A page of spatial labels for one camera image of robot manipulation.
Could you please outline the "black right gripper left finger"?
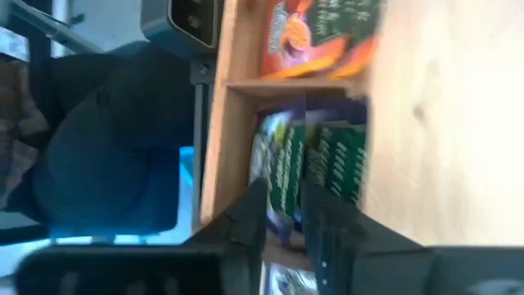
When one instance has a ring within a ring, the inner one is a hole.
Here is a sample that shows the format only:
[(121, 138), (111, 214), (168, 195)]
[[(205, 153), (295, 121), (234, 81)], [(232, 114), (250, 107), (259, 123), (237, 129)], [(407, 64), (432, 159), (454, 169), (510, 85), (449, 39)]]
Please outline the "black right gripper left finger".
[(266, 240), (267, 184), (257, 179), (187, 245), (215, 261), (196, 272), (191, 295), (259, 295)]

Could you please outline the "dark purple Ahmad tea bag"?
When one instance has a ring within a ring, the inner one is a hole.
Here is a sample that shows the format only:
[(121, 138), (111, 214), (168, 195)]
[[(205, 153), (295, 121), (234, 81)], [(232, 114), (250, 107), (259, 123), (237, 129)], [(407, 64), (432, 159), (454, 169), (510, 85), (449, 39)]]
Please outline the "dark purple Ahmad tea bag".
[(367, 159), (363, 102), (329, 99), (306, 105), (305, 176), (347, 202), (359, 202)]
[(264, 295), (319, 295), (313, 272), (274, 263), (266, 270)]

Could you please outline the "black aluminium table frame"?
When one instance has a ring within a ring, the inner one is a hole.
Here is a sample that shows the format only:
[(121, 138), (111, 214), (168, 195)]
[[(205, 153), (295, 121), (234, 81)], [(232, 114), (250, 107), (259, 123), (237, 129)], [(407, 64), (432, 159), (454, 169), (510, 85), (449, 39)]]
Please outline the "black aluminium table frame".
[(206, 148), (210, 109), (215, 86), (216, 55), (205, 55), (194, 58), (191, 62), (190, 82), (194, 86), (194, 119), (193, 119), (193, 213), (192, 231), (201, 227), (201, 191), (206, 162)]

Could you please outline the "green tea packets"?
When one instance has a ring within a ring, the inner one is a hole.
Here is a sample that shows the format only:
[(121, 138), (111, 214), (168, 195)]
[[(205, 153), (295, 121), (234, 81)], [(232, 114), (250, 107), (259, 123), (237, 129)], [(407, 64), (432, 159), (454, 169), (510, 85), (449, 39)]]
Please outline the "green tea packets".
[(261, 119), (252, 143), (250, 181), (266, 180), (268, 228), (286, 246), (297, 222), (304, 151), (304, 108), (279, 110)]

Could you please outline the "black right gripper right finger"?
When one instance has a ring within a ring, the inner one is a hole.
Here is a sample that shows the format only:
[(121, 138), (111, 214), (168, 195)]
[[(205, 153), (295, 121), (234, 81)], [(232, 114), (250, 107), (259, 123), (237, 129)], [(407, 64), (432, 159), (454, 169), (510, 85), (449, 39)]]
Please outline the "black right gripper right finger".
[(342, 197), (300, 184), (302, 229), (321, 295), (423, 295), (422, 246)]

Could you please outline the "orange Ahmad tea bag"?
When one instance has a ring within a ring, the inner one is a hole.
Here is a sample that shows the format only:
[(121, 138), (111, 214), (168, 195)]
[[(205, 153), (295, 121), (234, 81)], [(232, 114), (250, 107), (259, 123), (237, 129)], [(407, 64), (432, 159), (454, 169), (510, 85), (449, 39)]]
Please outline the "orange Ahmad tea bag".
[(325, 76), (371, 36), (386, 0), (267, 0), (260, 74), (267, 79)]
[(349, 79), (359, 75), (367, 69), (376, 52), (379, 40), (371, 36), (362, 43), (345, 53), (337, 64), (328, 71), (327, 77), (331, 79)]

